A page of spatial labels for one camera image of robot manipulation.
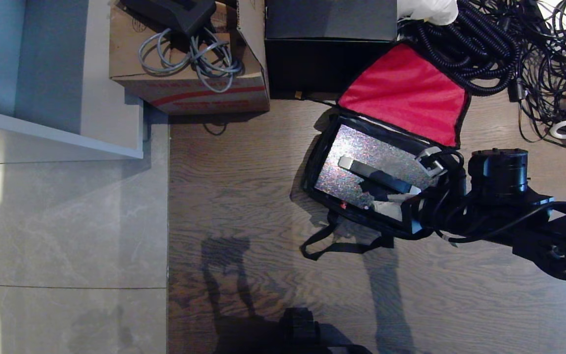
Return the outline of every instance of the red printed stripe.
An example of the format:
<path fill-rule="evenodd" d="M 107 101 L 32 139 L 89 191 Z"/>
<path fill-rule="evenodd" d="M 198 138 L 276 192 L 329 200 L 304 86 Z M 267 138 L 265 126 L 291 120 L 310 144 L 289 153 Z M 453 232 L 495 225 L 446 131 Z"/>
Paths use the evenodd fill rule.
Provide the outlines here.
<path fill-rule="evenodd" d="M 181 99 L 186 98 L 193 98 L 193 97 L 202 97 L 202 96 L 213 96 L 214 94 L 231 94 L 231 93 L 239 93 L 239 92 L 255 92 L 258 90 L 265 90 L 265 87 L 251 87 L 251 88 L 233 88 L 229 89 L 225 92 L 218 93 L 213 92 L 211 90 L 202 90 L 199 92 L 187 92 L 182 94 L 175 94 L 172 96 L 167 96 L 164 98 L 159 98 L 156 101 L 152 101 L 151 104 L 153 106 L 162 106 L 170 102 L 180 101 Z"/>

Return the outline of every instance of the white cloth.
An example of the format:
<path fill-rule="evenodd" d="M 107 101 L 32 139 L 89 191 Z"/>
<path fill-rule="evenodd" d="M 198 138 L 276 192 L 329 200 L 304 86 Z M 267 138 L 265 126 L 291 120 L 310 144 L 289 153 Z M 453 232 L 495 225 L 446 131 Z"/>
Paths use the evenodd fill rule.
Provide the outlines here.
<path fill-rule="evenodd" d="M 449 25 L 458 17 L 458 4 L 456 0 L 397 0 L 397 11 L 399 18 Z"/>

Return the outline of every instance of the black bag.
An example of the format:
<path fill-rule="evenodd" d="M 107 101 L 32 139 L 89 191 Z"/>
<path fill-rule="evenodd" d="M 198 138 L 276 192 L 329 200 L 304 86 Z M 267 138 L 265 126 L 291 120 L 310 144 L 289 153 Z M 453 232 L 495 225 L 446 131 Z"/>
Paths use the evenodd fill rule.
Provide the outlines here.
<path fill-rule="evenodd" d="M 362 254 L 378 247 L 392 248 L 395 244 L 394 237 L 418 240 L 431 235 L 431 229 L 422 228 L 420 226 L 416 227 L 416 221 L 412 219 L 412 215 L 403 212 L 404 209 L 402 209 L 401 220 L 398 220 L 364 206 L 363 203 L 366 203 L 366 201 L 360 203 L 357 199 L 373 199 L 370 194 L 373 193 L 373 188 L 377 188 L 377 183 L 360 177 L 351 171 L 339 168 L 338 166 L 334 167 L 334 158 L 339 158 L 340 161 L 342 161 L 342 157 L 338 157 L 339 154 L 360 155 L 362 159 L 366 160 L 384 159 L 382 163 L 385 165 L 385 156 L 368 155 L 368 152 L 382 154 L 382 151 L 389 151 L 390 154 L 393 155 L 393 159 L 397 159 L 398 164 L 394 164 L 394 166 L 399 166 L 399 168 L 386 171 L 387 174 L 390 174 L 390 176 L 386 178 L 392 178 L 394 181 L 397 181 L 397 183 L 401 183 L 395 187 L 396 190 L 394 191 L 397 193 L 399 189 L 401 192 L 404 191 L 404 189 L 402 189 L 404 186 L 402 183 L 404 181 L 394 175 L 400 174 L 400 176 L 405 179 L 411 178 L 411 175 L 428 176 L 429 181 L 427 182 L 429 182 L 429 186 L 431 187 L 438 183 L 439 178 L 442 178 L 438 176 L 432 177 L 434 173 L 438 173 L 438 171 L 434 171 L 436 166 L 433 164 L 425 166 L 420 160 L 417 161 L 417 159 L 415 159 L 415 157 L 420 155 L 425 156 L 430 155 L 432 152 L 440 151 L 440 148 L 436 145 L 422 141 L 413 135 L 406 135 L 390 130 L 381 123 L 371 121 L 370 119 L 342 114 L 332 116 L 330 125 L 321 134 L 310 154 L 301 182 L 303 190 L 305 190 L 312 199 L 329 209 L 327 217 L 328 226 L 306 240 L 301 246 L 303 256 L 310 260 L 317 260 L 326 252 Z M 454 160 L 449 158 L 447 159 L 447 163 L 454 163 Z M 370 193 L 368 193 L 368 191 L 364 192 L 365 183 Z M 382 193 L 381 189 L 384 187 L 385 186 L 380 187 L 379 195 Z M 413 200 L 420 200 L 420 198 L 425 195 L 425 190 L 422 189 L 422 191 L 423 192 L 419 194 L 420 197 L 414 197 Z M 355 199 L 355 201 L 348 202 L 343 200 L 343 195 L 347 195 L 347 197 L 352 195 L 353 197 L 351 198 Z M 381 236 L 368 245 L 337 242 L 322 251 L 309 253 L 307 247 L 333 233 L 339 225 L 341 217 L 375 229 L 381 233 Z"/>

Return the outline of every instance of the black box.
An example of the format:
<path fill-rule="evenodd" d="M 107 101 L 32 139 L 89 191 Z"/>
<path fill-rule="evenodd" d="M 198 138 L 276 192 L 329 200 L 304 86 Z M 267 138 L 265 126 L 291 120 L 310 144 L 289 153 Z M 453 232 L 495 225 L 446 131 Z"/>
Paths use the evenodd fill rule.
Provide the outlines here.
<path fill-rule="evenodd" d="M 397 35 L 396 0 L 268 0 L 270 91 L 340 94 Z"/>

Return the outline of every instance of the white shelf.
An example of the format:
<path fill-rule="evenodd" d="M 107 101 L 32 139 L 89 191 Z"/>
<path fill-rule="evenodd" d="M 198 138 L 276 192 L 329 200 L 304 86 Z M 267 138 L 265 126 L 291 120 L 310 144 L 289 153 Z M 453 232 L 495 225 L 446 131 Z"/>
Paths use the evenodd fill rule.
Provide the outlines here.
<path fill-rule="evenodd" d="M 0 1 L 0 163 L 143 157 L 143 105 L 108 78 L 110 3 Z"/>

